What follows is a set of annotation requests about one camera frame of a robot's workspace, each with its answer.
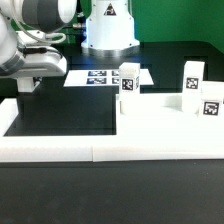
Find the white paper sheet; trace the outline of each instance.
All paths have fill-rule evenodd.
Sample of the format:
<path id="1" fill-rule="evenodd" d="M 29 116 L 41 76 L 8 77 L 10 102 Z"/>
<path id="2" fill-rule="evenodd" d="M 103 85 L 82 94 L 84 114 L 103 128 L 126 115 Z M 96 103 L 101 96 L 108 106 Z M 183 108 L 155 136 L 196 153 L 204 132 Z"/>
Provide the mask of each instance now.
<path id="1" fill-rule="evenodd" d="M 99 72 L 105 71 L 106 76 L 90 76 L 89 72 Z M 71 70 L 69 71 L 67 78 L 64 83 L 64 87 L 78 87 L 78 86 L 116 86 L 119 85 L 119 76 L 114 76 L 113 71 L 118 71 L 118 69 L 113 70 Z M 88 84 L 88 79 L 99 79 L 103 84 L 97 83 Z M 152 77 L 148 69 L 140 70 L 140 85 L 153 85 Z"/>

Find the green wall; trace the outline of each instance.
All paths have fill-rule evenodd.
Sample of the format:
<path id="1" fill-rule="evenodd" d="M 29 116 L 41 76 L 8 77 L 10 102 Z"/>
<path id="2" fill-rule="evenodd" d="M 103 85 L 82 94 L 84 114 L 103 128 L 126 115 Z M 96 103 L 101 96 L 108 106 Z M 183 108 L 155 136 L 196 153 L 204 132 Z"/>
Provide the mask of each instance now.
<path id="1" fill-rule="evenodd" d="M 222 0 L 132 0 L 136 38 L 145 42 L 205 41 L 224 52 Z M 81 0 L 91 12 L 91 0 Z"/>

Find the white platform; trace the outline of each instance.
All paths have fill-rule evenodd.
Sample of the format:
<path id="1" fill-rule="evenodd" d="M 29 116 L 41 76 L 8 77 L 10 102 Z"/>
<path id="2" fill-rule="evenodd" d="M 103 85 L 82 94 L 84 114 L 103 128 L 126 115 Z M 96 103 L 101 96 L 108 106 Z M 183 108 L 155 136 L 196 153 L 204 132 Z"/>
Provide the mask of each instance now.
<path id="1" fill-rule="evenodd" d="M 117 99 L 118 135 L 2 137 L 0 162 L 223 159 L 223 119 L 185 114 L 180 103 L 181 94 Z"/>

